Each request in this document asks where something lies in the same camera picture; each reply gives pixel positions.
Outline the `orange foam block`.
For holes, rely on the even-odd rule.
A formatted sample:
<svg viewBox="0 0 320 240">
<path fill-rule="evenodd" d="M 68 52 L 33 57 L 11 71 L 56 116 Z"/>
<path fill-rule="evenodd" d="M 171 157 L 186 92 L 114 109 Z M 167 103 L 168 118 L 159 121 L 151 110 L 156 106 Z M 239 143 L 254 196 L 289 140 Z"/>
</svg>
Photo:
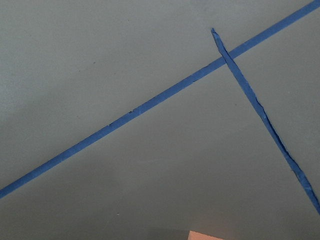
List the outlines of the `orange foam block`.
<svg viewBox="0 0 320 240">
<path fill-rule="evenodd" d="M 222 238 L 206 235 L 196 231 L 189 231 L 187 240 L 223 240 Z"/>
</svg>

